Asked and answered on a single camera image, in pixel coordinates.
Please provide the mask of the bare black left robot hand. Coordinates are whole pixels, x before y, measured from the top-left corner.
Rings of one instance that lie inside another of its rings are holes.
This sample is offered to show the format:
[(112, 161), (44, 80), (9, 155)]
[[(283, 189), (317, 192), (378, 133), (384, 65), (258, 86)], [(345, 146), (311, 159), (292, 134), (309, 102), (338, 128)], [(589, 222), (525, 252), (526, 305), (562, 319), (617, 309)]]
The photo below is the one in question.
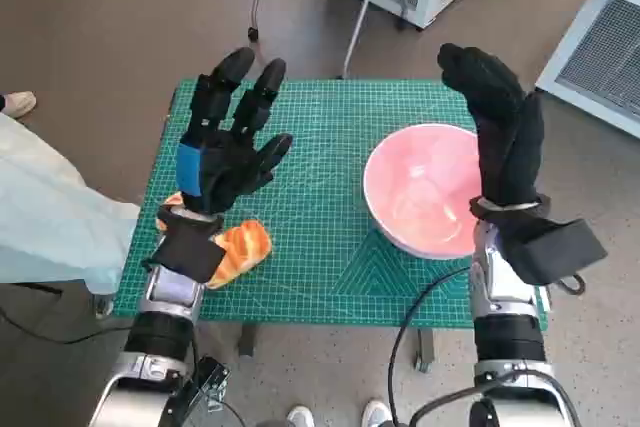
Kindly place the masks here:
[(176, 182), (184, 206), (201, 215), (228, 211), (240, 196), (273, 180), (272, 170), (290, 149), (293, 136), (281, 133), (261, 149), (255, 135), (267, 123), (286, 73), (286, 62), (272, 60), (253, 87), (244, 92), (227, 130), (220, 127), (231, 97), (255, 60), (242, 47), (227, 55), (210, 74), (198, 77), (190, 103), (191, 118), (176, 157)]

